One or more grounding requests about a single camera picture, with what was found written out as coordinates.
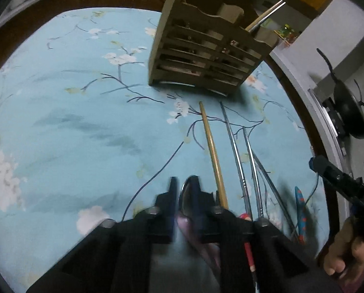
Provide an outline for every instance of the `floral tablecloth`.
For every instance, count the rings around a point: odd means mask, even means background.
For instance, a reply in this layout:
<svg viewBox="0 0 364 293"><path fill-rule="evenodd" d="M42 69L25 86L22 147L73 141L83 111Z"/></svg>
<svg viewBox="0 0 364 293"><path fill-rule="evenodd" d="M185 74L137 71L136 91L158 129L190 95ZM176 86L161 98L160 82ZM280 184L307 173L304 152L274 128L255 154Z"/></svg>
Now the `floral tablecloth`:
<svg viewBox="0 0 364 293"><path fill-rule="evenodd" d="M101 220L121 220L142 186L127 219L152 205L170 176L181 186L195 174L205 191L216 190L199 101L210 119L229 208L244 212L219 97L148 86L159 17L124 8L68 11L37 30L1 68L0 272L15 292L25 292ZM281 84L263 62L237 96L222 101L249 189L242 126L296 223L295 186L307 197L316 175L308 167L310 142ZM277 200L261 175L260 180L265 215L289 234ZM250 197L256 217L254 193ZM307 219L306 250L314 255L329 231L321 181ZM183 260L179 233L171 247L158 264L174 273L188 270L188 280L175 292L194 292L199 272Z"/></svg>

